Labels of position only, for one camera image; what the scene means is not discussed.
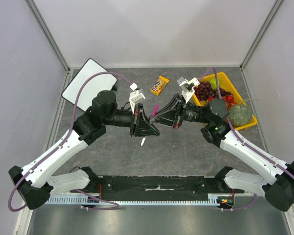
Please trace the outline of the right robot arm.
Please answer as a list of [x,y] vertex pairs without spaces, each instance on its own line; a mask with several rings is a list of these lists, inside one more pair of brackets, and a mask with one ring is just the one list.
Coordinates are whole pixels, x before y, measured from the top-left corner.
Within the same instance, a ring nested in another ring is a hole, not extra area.
[[186,103],[176,94],[164,108],[151,116],[152,123],[177,129],[184,121],[204,123],[201,133],[207,142],[221,148],[253,168],[257,174],[227,168],[214,182],[219,192],[241,189],[266,200],[286,212],[294,205],[294,161],[287,163],[254,145],[234,129],[228,119],[225,101],[214,98],[204,106]]

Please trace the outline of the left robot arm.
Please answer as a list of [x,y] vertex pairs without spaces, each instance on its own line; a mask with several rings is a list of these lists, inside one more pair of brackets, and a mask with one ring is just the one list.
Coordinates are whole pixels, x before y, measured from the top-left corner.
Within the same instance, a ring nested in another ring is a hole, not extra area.
[[92,105],[83,115],[73,118],[69,130],[50,149],[31,163],[9,170],[14,183],[12,191],[19,193],[30,210],[39,208],[54,194],[79,189],[94,192],[98,187],[98,177],[89,167],[58,176],[54,176],[54,172],[104,135],[107,125],[129,128],[130,135],[134,137],[159,136],[159,130],[145,115],[141,103],[144,98],[141,89],[131,92],[130,110],[125,110],[118,109],[113,91],[99,92]]

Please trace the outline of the pink whiteboard marker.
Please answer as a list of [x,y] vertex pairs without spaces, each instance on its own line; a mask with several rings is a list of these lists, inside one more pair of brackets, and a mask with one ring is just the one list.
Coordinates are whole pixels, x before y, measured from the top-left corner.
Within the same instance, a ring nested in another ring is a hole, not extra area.
[[[158,105],[158,104],[155,104],[155,105],[154,105],[154,108],[153,108],[153,111],[152,111],[152,114],[151,114],[151,116],[150,116],[151,118],[154,117],[154,116],[156,115],[158,108],[159,108],[159,105]],[[145,140],[146,140],[146,137],[143,137],[143,138],[142,138],[142,141],[141,141],[141,146],[144,145]]]

